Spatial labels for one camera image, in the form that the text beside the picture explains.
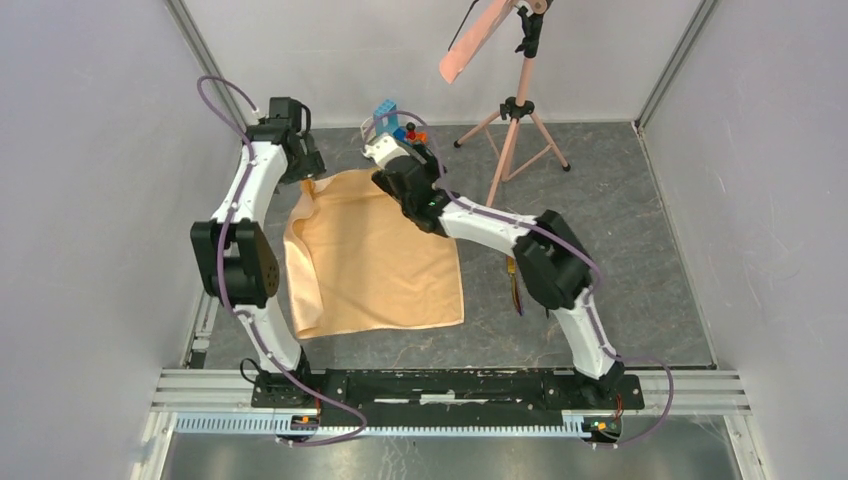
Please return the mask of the peach cloth napkin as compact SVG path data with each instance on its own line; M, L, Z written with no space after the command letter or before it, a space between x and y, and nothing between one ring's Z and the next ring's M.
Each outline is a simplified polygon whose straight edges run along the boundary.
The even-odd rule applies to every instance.
M283 234L299 339L465 320L456 241L420 231L371 175L348 170L300 184Z

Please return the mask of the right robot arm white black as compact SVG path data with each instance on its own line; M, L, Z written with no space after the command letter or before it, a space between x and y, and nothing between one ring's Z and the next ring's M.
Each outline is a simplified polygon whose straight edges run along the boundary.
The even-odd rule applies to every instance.
M507 213L440 188L444 169L425 147L381 137L363 154L377 167L373 182L420 230L471 241L515 261L531 298L556 317L566 336L585 405L602 408L617 396L624 365L596 310L592 275L598 268L559 213Z

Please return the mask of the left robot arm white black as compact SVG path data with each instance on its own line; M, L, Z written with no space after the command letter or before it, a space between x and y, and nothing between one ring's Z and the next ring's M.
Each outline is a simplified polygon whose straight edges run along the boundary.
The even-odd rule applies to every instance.
M290 407L314 394L310 367L277 300L283 269L263 225L280 185L314 180L326 171L310 132L311 111L291 97L273 97L268 114L249 126L225 199L212 217L190 228L204 290L241 321L263 376L279 372L275 392Z

